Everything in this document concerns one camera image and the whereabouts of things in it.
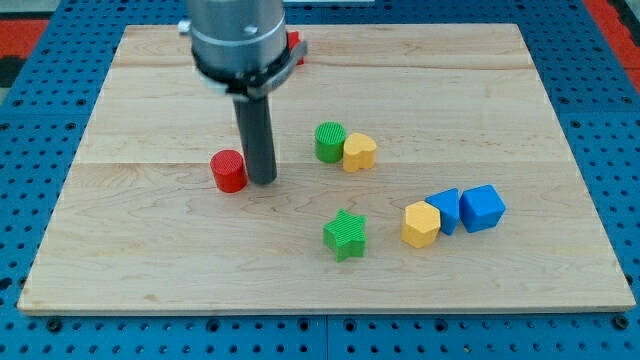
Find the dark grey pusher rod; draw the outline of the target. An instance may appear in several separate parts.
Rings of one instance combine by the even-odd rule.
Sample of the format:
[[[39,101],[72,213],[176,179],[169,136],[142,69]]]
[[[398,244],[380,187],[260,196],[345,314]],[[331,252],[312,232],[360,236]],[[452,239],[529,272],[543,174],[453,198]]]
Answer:
[[[249,179],[258,185],[277,177],[271,116],[267,97],[233,101]]]

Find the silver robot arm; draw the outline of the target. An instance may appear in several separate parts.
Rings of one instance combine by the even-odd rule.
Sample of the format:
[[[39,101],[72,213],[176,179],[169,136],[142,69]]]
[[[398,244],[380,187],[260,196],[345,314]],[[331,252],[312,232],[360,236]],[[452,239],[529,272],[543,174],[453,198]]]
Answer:
[[[201,79],[233,99],[248,178],[277,178],[269,94],[308,52],[291,45],[282,0],[186,0],[182,31]]]

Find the red block behind arm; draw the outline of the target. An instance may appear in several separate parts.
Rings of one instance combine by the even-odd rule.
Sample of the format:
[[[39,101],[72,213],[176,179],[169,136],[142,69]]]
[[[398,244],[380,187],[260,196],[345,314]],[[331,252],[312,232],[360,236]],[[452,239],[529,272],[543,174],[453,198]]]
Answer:
[[[294,49],[302,42],[303,37],[299,31],[288,30],[287,31],[287,41],[288,48],[290,53],[294,52]]]

